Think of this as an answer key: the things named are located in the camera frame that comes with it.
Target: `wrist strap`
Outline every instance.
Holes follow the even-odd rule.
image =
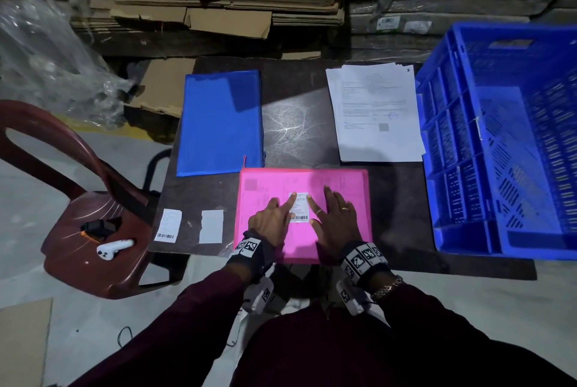
[[[350,241],[341,250],[340,267],[351,281],[364,290],[368,290],[369,281],[378,272],[390,272],[387,261],[374,243]]]
[[[240,263],[250,269],[252,282],[264,276],[275,261],[276,248],[255,230],[247,230],[228,258],[227,264]]]

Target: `chair seat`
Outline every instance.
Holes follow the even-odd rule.
[[[120,217],[118,232],[106,243],[133,239],[134,245],[120,250],[112,260],[97,254],[98,244],[83,237],[80,228],[94,220]],[[149,262],[147,246],[152,228],[122,207],[108,192],[86,192],[71,201],[42,244],[44,269],[59,281],[107,299],[134,292]]]

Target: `dark table surface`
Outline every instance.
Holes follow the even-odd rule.
[[[261,73],[264,150],[267,167],[362,167],[369,171],[373,240],[394,270],[534,280],[532,260],[451,255],[437,252],[420,162],[344,164],[339,159],[335,120],[325,70],[328,60],[200,57],[194,73],[258,69]],[[180,133],[174,142],[154,232],[164,208],[182,211],[176,243],[152,241],[149,250],[217,256],[234,236],[238,173],[176,177]],[[224,210],[220,244],[198,244],[201,212]]]

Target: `qr code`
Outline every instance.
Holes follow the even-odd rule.
[[[245,191],[256,191],[256,190],[258,190],[258,180],[246,179],[245,180]]]

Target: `cable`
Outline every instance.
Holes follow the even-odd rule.
[[[123,327],[123,328],[120,330],[120,332],[118,333],[118,337],[116,337],[116,342],[118,343],[118,345],[119,345],[121,348],[124,347],[124,346],[120,343],[120,336],[122,335],[122,332],[123,332],[125,329],[128,329],[128,332],[130,333],[130,339],[131,339],[131,340],[132,340],[132,337],[133,337],[133,335],[132,335],[132,329],[130,328],[130,326],[125,326],[125,327]]]

